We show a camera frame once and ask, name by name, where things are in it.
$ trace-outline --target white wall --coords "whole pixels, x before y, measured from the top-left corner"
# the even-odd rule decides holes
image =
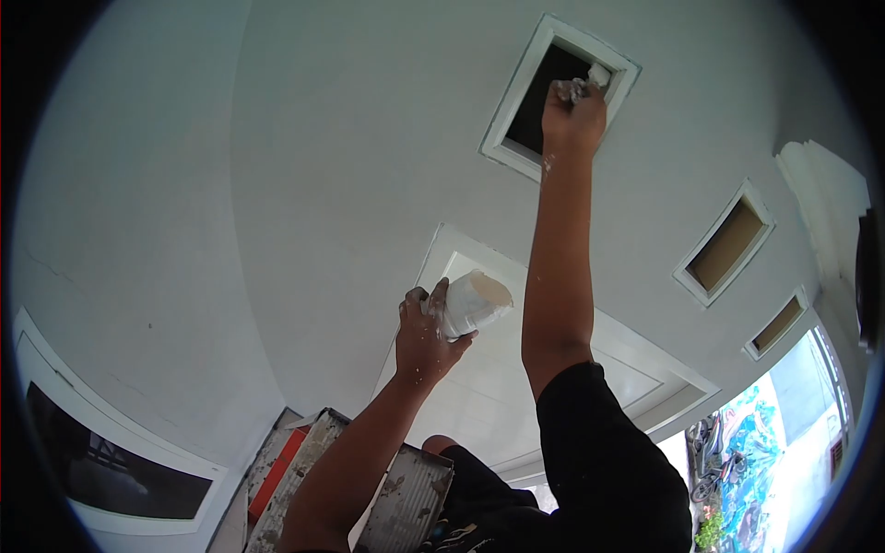
[[[67,68],[27,163],[12,305],[101,397],[229,468],[195,534],[97,534],[199,551],[283,401],[243,282],[230,112],[250,2],[113,3]]]
[[[776,156],[796,195],[817,257],[821,293],[814,302],[843,369],[857,417],[869,357],[858,346],[855,255],[858,217],[870,207],[866,178],[815,141],[789,142]]]
[[[237,72],[233,197],[258,328],[295,409],[366,405],[439,222],[527,264],[538,187],[477,149],[543,12],[643,66],[596,157],[595,298],[723,389],[656,435],[731,399],[813,322],[761,362],[742,352],[797,285],[820,287],[772,152],[794,96],[835,89],[794,70],[820,62],[779,5],[268,0]],[[748,176],[778,226],[704,310],[671,274]]]

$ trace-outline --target dark opening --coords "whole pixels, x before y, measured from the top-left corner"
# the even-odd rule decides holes
[[[539,156],[542,155],[541,116],[550,82],[570,81],[575,77],[587,79],[589,69],[589,62],[551,44],[535,72],[535,77],[528,85],[526,95],[519,104],[510,128],[507,129],[507,138],[522,144]]]
[[[211,480],[154,463],[92,432],[32,382],[27,404],[37,436],[68,497],[148,518],[193,519]]]

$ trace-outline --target mural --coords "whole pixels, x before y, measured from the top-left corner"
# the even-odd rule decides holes
[[[722,482],[722,552],[768,552],[770,526],[766,508],[774,473],[784,452],[784,431],[777,395],[768,375],[763,376],[722,409],[722,461],[739,451],[747,468],[736,479]]]

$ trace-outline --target man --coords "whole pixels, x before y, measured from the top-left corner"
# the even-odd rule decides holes
[[[522,321],[522,362],[537,404],[550,490],[548,515],[511,490],[451,438],[422,446],[454,461],[443,512],[421,551],[689,551],[689,497],[664,454],[637,429],[593,362],[589,266],[593,157],[605,130],[598,88],[573,108],[554,81],[544,108],[543,175]],[[440,314],[448,281],[429,302]],[[280,553],[348,551],[347,536],[372,500],[418,410],[470,347],[449,343],[439,319],[421,312],[415,288],[400,304],[396,374],[304,478],[286,514]]]

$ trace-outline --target right hand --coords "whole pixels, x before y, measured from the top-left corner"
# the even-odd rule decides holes
[[[543,156],[559,156],[564,150],[577,149],[592,157],[605,131],[603,92],[596,85],[588,85],[589,97],[572,107],[571,102],[559,98],[561,82],[553,81],[547,90],[541,117]]]

